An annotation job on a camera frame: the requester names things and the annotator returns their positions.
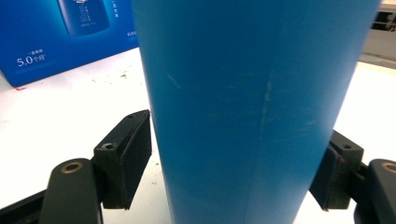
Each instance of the blue box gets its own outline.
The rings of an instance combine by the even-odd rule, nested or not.
[[[18,87],[137,47],[131,0],[6,1],[0,70]]]

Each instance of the blue cylinder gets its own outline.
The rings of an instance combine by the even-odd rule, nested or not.
[[[134,0],[171,217],[292,223],[377,0]]]

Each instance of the bottle image on box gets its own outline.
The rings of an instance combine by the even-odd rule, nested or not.
[[[103,0],[58,0],[70,35],[90,35],[109,26]]]

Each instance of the white surface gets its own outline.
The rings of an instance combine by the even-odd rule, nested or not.
[[[395,102],[396,71],[360,63],[335,129],[365,148],[365,162],[396,161]],[[138,49],[19,91],[0,77],[0,208],[44,189],[57,164],[89,159],[124,116],[147,108]],[[131,210],[104,210],[106,224],[171,223],[153,139],[153,155]],[[353,207],[325,213],[308,193],[294,223],[353,223]]]

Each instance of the white table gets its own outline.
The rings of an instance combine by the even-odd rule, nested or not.
[[[59,163],[90,159],[124,116],[147,108],[138,49],[18,89],[0,77],[0,208],[45,189]],[[396,71],[359,63],[335,130],[366,149],[365,162],[396,161]],[[325,213],[308,193],[295,223],[353,223],[350,207]],[[154,134],[131,210],[104,210],[104,219],[171,223]]]

